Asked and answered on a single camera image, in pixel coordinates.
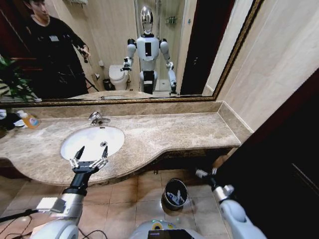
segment sink drain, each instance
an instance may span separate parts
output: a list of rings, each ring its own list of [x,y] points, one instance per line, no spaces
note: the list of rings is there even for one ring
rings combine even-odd
[[[105,147],[107,144],[108,144],[108,143],[106,143],[106,141],[103,141],[103,142],[100,143],[100,146],[101,146],[101,147]]]

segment soap bottle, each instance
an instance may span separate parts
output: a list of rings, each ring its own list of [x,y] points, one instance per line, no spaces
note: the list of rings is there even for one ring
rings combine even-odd
[[[39,126],[40,122],[36,117],[24,111],[18,111],[17,113],[21,117],[21,119],[24,121],[25,125],[28,126],[29,128],[36,128]]]

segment toilet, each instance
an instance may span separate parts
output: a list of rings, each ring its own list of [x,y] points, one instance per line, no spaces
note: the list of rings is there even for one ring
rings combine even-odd
[[[124,91],[127,87],[129,74],[127,71],[121,71],[122,67],[123,65],[110,65],[109,76],[116,91]]]

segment man's hand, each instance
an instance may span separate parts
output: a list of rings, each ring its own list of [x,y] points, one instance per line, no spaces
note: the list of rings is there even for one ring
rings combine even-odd
[[[81,50],[83,51],[84,58],[88,58],[89,56],[91,56],[88,46],[84,45],[84,47]]]

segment glass shower enclosure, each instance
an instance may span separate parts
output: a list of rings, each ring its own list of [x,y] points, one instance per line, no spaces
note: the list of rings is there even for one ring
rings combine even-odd
[[[152,9],[153,34],[159,40],[165,38],[168,42],[170,58],[176,73],[185,0],[135,0],[138,37],[143,33],[140,15],[144,6],[149,6]],[[155,70],[158,73],[158,81],[153,94],[169,96],[170,83],[167,76],[166,62],[161,52],[159,52]]]

